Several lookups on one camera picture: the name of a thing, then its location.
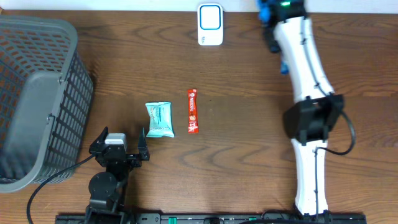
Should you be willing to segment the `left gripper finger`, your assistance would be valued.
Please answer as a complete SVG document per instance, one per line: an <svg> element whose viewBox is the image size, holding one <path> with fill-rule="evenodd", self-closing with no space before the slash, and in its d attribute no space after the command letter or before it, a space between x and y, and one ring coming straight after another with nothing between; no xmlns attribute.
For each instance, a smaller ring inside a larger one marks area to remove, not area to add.
<svg viewBox="0 0 398 224"><path fill-rule="evenodd" d="M140 131L139 142L138 142L137 148L138 148L139 154L141 156L148 156L149 155L149 151L148 151L147 143L146 143L146 134L145 134L145 129L144 128L142 128L141 131Z"/></svg>
<svg viewBox="0 0 398 224"><path fill-rule="evenodd" d="M108 127L106 126L102 130L101 134L96 138L95 143L96 144L104 144L107 136L108 136Z"/></svg>

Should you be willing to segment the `blue Oreo cookie pack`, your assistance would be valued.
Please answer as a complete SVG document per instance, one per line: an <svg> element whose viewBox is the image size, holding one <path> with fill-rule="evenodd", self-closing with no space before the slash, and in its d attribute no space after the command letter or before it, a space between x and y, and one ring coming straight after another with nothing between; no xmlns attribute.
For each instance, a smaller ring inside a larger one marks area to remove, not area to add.
<svg viewBox="0 0 398 224"><path fill-rule="evenodd" d="M259 8L258 18L261 21L261 24L269 23L269 22L278 22L275 11L272 6L275 6L277 1L271 0L257 0L257 6ZM280 50L280 72L283 75L287 75L289 73L288 65L283 57L283 54Z"/></svg>

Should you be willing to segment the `mint green wipes pack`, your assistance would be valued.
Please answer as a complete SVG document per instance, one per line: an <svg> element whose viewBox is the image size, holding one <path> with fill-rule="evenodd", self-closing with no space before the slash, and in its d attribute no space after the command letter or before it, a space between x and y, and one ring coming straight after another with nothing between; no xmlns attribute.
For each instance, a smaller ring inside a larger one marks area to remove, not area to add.
<svg viewBox="0 0 398 224"><path fill-rule="evenodd" d="M174 138L172 125L171 102L146 103L147 112L150 117L148 138Z"/></svg>

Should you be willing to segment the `red coffee stick sachet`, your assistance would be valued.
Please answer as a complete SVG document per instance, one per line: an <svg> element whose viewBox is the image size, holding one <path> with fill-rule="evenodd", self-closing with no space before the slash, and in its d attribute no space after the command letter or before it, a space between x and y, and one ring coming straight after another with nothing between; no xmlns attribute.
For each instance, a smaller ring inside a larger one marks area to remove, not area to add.
<svg viewBox="0 0 398 224"><path fill-rule="evenodd" d="M188 96L188 133L198 134L197 89L187 91Z"/></svg>

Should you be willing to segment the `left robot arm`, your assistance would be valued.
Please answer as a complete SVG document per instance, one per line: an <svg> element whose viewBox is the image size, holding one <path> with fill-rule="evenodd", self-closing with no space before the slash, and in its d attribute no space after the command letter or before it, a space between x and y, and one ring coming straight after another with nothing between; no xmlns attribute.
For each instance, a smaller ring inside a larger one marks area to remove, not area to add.
<svg viewBox="0 0 398 224"><path fill-rule="evenodd" d="M125 209L125 194L129 174L150 159L145 130L138 140L138 153L127 153L126 135L110 133L105 127L90 145L89 153L106 170L94 175L89 183L90 202L86 208L84 223L135 223L132 212Z"/></svg>

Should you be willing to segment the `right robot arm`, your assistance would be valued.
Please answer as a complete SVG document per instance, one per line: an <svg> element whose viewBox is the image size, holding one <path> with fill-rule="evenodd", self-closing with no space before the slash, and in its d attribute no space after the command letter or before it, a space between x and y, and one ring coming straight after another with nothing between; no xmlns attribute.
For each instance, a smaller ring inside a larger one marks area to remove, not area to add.
<svg viewBox="0 0 398 224"><path fill-rule="evenodd" d="M259 1L259 8L269 49L280 54L281 72L289 75L294 92L294 105L282 119L295 153L295 208L308 222L329 223L325 154L344 99L325 75L304 2Z"/></svg>

